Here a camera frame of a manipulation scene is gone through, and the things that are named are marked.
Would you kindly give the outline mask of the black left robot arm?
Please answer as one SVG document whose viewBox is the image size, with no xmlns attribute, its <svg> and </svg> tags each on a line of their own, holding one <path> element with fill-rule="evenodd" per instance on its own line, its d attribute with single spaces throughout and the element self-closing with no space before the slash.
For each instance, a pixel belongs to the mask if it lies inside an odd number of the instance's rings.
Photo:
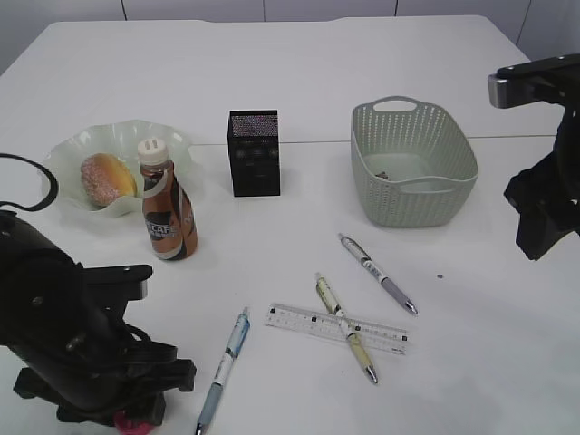
<svg viewBox="0 0 580 435">
<path fill-rule="evenodd" d="M 1 215 L 1 344 L 24 362 L 14 391 L 62 422 L 159 426 L 164 394 L 197 372 L 174 345 L 124 320 L 147 294 L 148 265 L 86 267 L 15 213 Z"/>
</svg>

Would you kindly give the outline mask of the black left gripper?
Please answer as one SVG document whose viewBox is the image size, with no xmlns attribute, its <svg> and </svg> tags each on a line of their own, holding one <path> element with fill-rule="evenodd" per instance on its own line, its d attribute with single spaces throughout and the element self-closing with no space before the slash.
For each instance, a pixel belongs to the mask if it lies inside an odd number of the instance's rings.
<svg viewBox="0 0 580 435">
<path fill-rule="evenodd" d="M 62 422 L 112 426 L 114 414 L 124 411 L 136 424 L 161 426 L 164 393 L 192 392 L 197 368 L 180 359 L 175 346 L 154 342 L 135 326 L 119 327 L 110 343 L 82 331 L 66 343 L 14 345 L 12 352 L 26 363 L 14 392 L 55 405 Z"/>
</svg>

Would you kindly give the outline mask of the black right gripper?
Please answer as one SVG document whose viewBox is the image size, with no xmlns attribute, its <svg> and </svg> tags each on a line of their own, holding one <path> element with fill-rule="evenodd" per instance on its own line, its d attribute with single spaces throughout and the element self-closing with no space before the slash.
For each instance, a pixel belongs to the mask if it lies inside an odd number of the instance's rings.
<svg viewBox="0 0 580 435">
<path fill-rule="evenodd" d="M 516 243 L 537 261 L 561 238 L 579 228 L 579 109 L 565 108 L 553 149 L 521 170 L 504 191 L 519 214 Z"/>
</svg>

